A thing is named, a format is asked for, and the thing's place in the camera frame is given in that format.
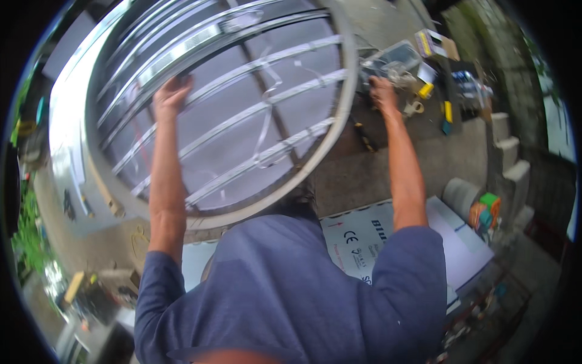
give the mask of stone wall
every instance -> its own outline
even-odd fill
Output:
[[[464,61],[477,59],[523,145],[548,147],[544,99],[521,28],[492,0],[464,0],[443,17]]]

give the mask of concrete step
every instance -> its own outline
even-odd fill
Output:
[[[528,161],[519,160],[503,173],[503,193],[500,196],[502,226],[509,227],[513,224],[518,213],[526,205],[529,187],[530,163]]]
[[[511,137],[509,129],[509,115],[505,112],[491,114],[493,142],[497,143]]]
[[[502,172],[507,172],[517,162],[519,152],[519,138],[516,136],[494,143],[501,157]]]

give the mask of man's left arm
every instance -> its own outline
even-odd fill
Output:
[[[176,118],[191,89],[191,79],[181,83],[173,77],[154,96],[157,129],[150,188],[151,240],[140,282],[135,326],[136,355],[141,363],[155,360],[151,355],[159,354],[163,344],[158,340],[164,336],[157,333],[160,318],[185,293],[180,266],[186,192],[178,158]]]

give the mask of white board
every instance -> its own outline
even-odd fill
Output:
[[[332,261],[347,275],[371,284],[378,253],[393,232],[393,214],[392,202],[387,200],[323,218]],[[437,197],[428,199],[427,217],[429,226],[443,238],[447,284],[456,291],[493,258],[493,251]]]

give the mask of man's right hand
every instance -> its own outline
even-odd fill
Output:
[[[392,83],[384,77],[371,76],[368,80],[370,82],[370,97],[372,98],[376,107],[384,115],[393,115],[399,113],[396,106],[398,97],[394,93]]]

